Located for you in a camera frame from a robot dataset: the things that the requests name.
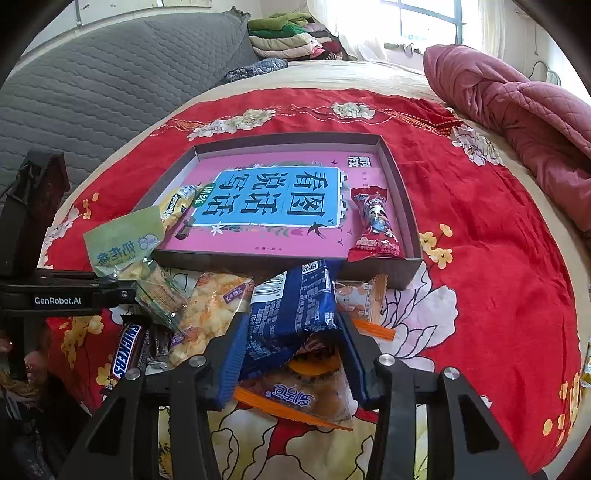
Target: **yellow snack bag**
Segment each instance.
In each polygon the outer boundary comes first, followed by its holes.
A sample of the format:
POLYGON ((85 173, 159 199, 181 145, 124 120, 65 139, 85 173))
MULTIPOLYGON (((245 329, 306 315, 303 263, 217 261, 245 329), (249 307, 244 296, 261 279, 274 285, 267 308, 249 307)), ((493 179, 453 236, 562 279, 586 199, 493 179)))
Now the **yellow snack bag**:
POLYGON ((158 204, 160 221, 162 221, 165 231, 176 225, 183 213, 193 203, 196 193, 200 190, 199 185, 185 185, 172 191, 158 204))
POLYGON ((581 375, 581 387, 591 388, 591 337, 587 340, 587 356, 585 357, 581 375))

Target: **beige bedsheet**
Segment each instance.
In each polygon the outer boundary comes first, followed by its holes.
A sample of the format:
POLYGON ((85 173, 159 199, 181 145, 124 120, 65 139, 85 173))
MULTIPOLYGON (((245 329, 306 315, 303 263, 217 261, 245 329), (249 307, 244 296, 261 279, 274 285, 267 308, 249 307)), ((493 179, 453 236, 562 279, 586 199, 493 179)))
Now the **beige bedsheet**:
MULTIPOLYGON (((97 178, 101 172, 120 160, 125 154, 130 152, 153 130, 155 130, 156 127, 165 123, 165 121, 172 116, 195 103, 226 98, 257 89, 273 89, 279 87, 321 89, 358 88, 384 95, 424 98, 443 104, 441 99, 437 97, 429 87, 425 76, 416 70, 381 63, 350 63, 344 61, 291 62, 289 68, 280 70, 279 72, 240 80, 238 82, 214 88, 199 95, 193 100, 185 103, 168 118, 139 134, 131 142, 127 143, 127 145, 123 146, 109 157, 82 185, 76 189, 76 191, 74 191, 74 193, 72 193, 66 203, 57 212, 54 225, 57 225, 66 217, 72 202, 91 181, 97 178)), ((552 202, 540 190, 530 172, 519 163, 516 153, 507 142, 499 135, 492 134, 479 128, 473 122, 467 123, 476 127, 480 133, 486 134, 497 146, 499 152, 503 156, 505 165, 528 190, 542 213, 550 232, 554 235, 554 239, 564 257, 564 262, 566 263, 573 284, 579 324, 580 347, 582 357, 584 357, 587 338, 591 335, 591 292, 589 290, 589 285, 591 283, 590 256, 584 249, 582 242, 577 237, 577 233, 571 222, 557 210, 552 202)), ((573 433, 570 435, 564 448, 558 457, 545 468, 550 480, 556 478, 563 470, 591 425, 591 400, 586 398, 589 396, 591 395, 583 396, 579 416, 573 429, 573 433)))

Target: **folded clothes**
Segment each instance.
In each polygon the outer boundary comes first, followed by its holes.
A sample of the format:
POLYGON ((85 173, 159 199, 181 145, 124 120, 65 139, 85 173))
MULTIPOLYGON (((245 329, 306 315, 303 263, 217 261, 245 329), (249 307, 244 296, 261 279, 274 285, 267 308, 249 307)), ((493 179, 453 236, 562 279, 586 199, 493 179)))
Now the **folded clothes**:
POLYGON ((276 59, 286 59, 292 60, 296 59, 297 57, 303 57, 304 55, 311 55, 314 53, 314 47, 318 46, 319 43, 315 40, 310 42, 306 45, 296 48, 288 48, 287 50, 261 50, 260 48, 256 48, 253 46, 254 51, 260 57, 271 58, 274 57, 276 59))
POLYGON ((247 79, 256 75, 262 75, 263 73, 275 72, 285 68, 287 68, 287 61, 284 59, 259 60, 252 65, 229 71, 220 81, 220 85, 247 79))
POLYGON ((252 30, 252 29, 249 29, 249 33, 250 33, 250 35, 253 35, 254 37, 259 37, 259 38, 287 38, 287 37, 292 37, 292 36, 300 34, 300 33, 306 33, 306 31, 303 28, 298 27, 297 25, 294 25, 293 23, 288 23, 281 30, 266 30, 266 29, 252 30))
POLYGON ((314 22, 308 22, 304 28, 310 33, 326 30, 326 27, 323 24, 314 22))
POLYGON ((289 48, 301 47, 310 43, 314 37, 309 33, 298 33, 286 38, 259 38, 254 35, 250 37, 251 43, 261 50, 287 50, 289 48))
POLYGON ((318 45, 314 47, 314 51, 310 55, 310 59, 315 59, 317 56, 322 55, 324 53, 324 49, 318 45))
POLYGON ((273 14, 269 18, 256 18, 248 21, 249 30, 281 30, 288 22, 294 21, 306 25, 307 19, 311 15, 305 12, 296 12, 292 14, 273 14))

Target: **red bedspread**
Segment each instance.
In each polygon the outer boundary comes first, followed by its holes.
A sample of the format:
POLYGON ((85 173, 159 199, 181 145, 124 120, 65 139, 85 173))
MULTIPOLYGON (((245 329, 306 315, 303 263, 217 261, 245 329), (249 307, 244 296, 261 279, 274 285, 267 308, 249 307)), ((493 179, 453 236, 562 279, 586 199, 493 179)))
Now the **red bedspread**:
MULTIPOLYGON (((448 135, 459 124, 433 103, 361 90, 277 89, 198 103, 79 196, 53 233, 46 264, 89 270, 82 234, 128 213, 193 142, 294 131, 380 134, 401 170, 426 250, 442 249, 431 252, 433 258, 425 254, 409 290, 388 293, 383 321, 397 334, 383 348, 414 367, 458 367, 492 402, 491 411, 536 471, 556 455, 576 416, 580 354, 573 293, 529 194, 483 139, 461 148, 456 135, 452 144, 448 135), (249 109, 266 112, 245 115, 249 109), (235 116, 242 117, 228 121, 235 116)), ((52 369, 96 408, 119 326, 109 311, 49 323, 52 369)), ((361 411, 357 418, 375 421, 361 411)), ((265 458, 289 456, 289 439, 310 428, 280 421, 265 458)))

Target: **clear plastic bag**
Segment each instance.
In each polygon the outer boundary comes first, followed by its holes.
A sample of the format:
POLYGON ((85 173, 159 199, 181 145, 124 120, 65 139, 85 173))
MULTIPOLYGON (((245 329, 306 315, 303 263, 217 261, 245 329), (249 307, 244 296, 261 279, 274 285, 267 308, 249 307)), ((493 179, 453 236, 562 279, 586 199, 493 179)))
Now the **clear plastic bag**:
POLYGON ((248 277, 228 273, 204 273, 199 277, 173 338, 168 360, 179 365, 201 355, 209 341, 224 335, 236 312, 248 312, 254 283, 248 277))
POLYGON ((136 281, 135 299, 155 322, 182 333, 180 322, 187 308, 187 297, 155 260, 144 258, 119 272, 119 278, 136 281))

